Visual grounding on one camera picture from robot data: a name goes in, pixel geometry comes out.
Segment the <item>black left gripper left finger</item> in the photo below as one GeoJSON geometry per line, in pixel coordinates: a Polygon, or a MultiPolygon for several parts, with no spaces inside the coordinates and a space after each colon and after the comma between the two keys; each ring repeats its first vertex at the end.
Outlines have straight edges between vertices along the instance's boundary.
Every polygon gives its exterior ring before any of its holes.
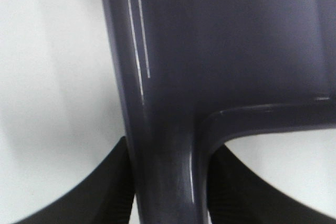
{"type": "Polygon", "coordinates": [[[135,195],[125,137],[76,187],[20,223],[129,223],[135,195]]]}

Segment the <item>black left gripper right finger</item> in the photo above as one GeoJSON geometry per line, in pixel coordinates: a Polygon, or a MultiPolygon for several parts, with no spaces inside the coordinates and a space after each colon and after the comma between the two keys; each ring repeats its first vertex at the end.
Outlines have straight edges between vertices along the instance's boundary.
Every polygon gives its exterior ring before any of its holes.
{"type": "Polygon", "coordinates": [[[225,145],[210,159],[207,208],[212,223],[335,223],[272,187],[225,145]]]}

